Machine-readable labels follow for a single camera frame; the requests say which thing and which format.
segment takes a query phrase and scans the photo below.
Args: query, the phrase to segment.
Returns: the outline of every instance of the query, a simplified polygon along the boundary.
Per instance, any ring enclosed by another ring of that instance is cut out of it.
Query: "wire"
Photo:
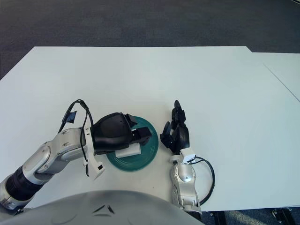
[[[81,128],[81,132],[80,132],[80,147],[81,147],[81,150],[82,150],[82,153],[83,153],[84,160],[86,162],[88,162],[88,160],[86,158],[85,151],[83,149],[83,130],[84,130],[84,125],[85,125],[87,117],[88,117],[88,112],[86,112],[86,114],[85,114],[85,119],[84,119],[84,122],[83,122],[83,125],[82,125],[82,128]],[[85,174],[89,177],[88,165],[85,166]]]
[[[88,108],[88,106],[86,105],[86,103],[85,103],[83,100],[78,99],[78,100],[72,102],[72,104],[71,104],[71,105],[69,106],[69,108],[67,109],[67,111],[66,111],[64,117],[62,118],[61,126],[60,126],[60,129],[58,130],[58,133],[60,133],[60,132],[63,130],[65,124],[67,123],[67,119],[68,119],[69,113],[71,112],[73,106],[74,106],[76,103],[79,103],[79,104],[82,106],[82,108],[84,108],[85,111],[86,111],[85,119],[84,119],[84,122],[83,122],[83,125],[82,125],[82,128],[81,128],[81,132],[80,132],[80,147],[81,147],[81,150],[82,150],[82,153],[83,153],[84,160],[85,160],[86,162],[88,162],[88,160],[87,160],[87,158],[86,158],[85,151],[84,151],[84,149],[83,149],[83,141],[82,141],[82,139],[83,139],[83,130],[84,130],[84,126],[85,126],[86,119],[87,119],[88,116],[89,116],[89,119],[90,119],[91,126],[94,125],[94,122],[93,122],[92,115],[91,115],[91,113],[90,113],[90,111],[89,111],[89,108]],[[85,166],[85,173],[86,173],[86,175],[89,177],[87,165]]]
[[[203,205],[211,196],[213,190],[214,190],[214,187],[215,187],[215,171],[214,171],[214,168],[212,167],[212,165],[210,164],[209,161],[207,161],[206,159],[204,158],[201,158],[201,157],[198,157],[196,156],[195,158],[197,159],[200,159],[199,161],[195,162],[195,163],[189,163],[190,165],[193,165],[193,164],[197,164],[197,163],[200,163],[200,162],[205,162],[209,168],[210,168],[210,171],[211,171],[211,176],[212,176],[212,184],[211,184],[211,187],[210,187],[210,191],[208,192],[208,194],[205,196],[205,198],[203,198],[199,204],[200,205]]]
[[[82,128],[81,128],[81,132],[80,132],[80,147],[81,147],[83,157],[84,157],[85,160],[87,160],[87,158],[86,158],[86,155],[85,155],[85,151],[83,149],[83,130],[84,130],[84,125],[85,125],[87,117],[88,117],[88,112],[86,112],[86,114],[85,114],[85,119],[84,119],[84,122],[83,122],[83,125],[82,125]]]
[[[86,103],[85,103],[83,100],[78,99],[78,100],[72,102],[72,104],[71,104],[71,105],[69,106],[69,108],[67,109],[67,111],[66,111],[64,117],[62,118],[61,126],[60,126],[60,129],[58,130],[58,133],[60,133],[60,132],[63,130],[65,124],[67,123],[68,115],[69,115],[69,113],[71,112],[73,106],[74,106],[76,103],[79,103],[79,104],[82,106],[82,108],[85,109],[85,111],[86,111],[87,114],[89,115],[89,119],[90,119],[90,124],[91,124],[91,126],[94,125],[93,118],[92,118],[92,115],[91,115],[91,113],[90,113],[90,110],[89,110],[88,106],[86,105]]]

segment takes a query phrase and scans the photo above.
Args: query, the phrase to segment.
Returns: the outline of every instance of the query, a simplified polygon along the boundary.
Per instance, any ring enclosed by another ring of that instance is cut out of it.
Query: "white tabletop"
[[[255,57],[300,101],[300,54],[254,52]]]
[[[35,47],[1,81],[0,180],[56,135],[69,104],[83,99],[94,121],[123,112],[160,134],[178,99],[191,147],[211,162],[216,186],[202,210],[300,204],[300,104],[246,47]],[[80,107],[74,125],[83,122]],[[54,176],[31,207],[85,191],[124,189],[171,200],[169,149],[144,169],[123,172],[106,156],[94,182],[82,160]],[[199,199],[209,169],[194,166]]]

